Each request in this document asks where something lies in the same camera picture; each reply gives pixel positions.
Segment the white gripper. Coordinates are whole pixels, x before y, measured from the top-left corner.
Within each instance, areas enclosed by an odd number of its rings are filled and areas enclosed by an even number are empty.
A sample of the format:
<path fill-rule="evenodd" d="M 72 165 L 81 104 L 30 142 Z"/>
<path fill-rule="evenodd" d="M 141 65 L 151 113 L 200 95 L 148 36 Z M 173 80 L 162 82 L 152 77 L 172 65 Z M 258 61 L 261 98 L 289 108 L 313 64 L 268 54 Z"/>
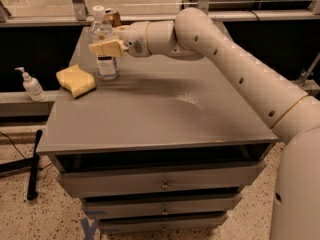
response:
<path fill-rule="evenodd" d="M 123 41 L 118 39 L 91 43 L 89 50 L 96 57 L 111 56 L 119 58 L 126 51 L 133 57 L 149 57 L 147 42 L 149 22 L 135 22 L 131 25 L 115 27 L 113 32 L 117 36 L 123 35 Z"/>

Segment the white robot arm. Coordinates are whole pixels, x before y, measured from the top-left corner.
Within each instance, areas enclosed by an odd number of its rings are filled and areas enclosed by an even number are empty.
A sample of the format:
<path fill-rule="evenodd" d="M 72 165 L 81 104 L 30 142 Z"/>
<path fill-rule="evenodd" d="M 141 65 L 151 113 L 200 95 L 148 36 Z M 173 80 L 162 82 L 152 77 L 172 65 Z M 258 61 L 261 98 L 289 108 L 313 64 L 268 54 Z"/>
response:
<path fill-rule="evenodd" d="M 89 45 L 97 56 L 162 54 L 208 58 L 286 144 L 278 170 L 270 240 L 320 240 L 320 102 L 230 39 L 203 11 L 173 21 L 116 28 Z"/>

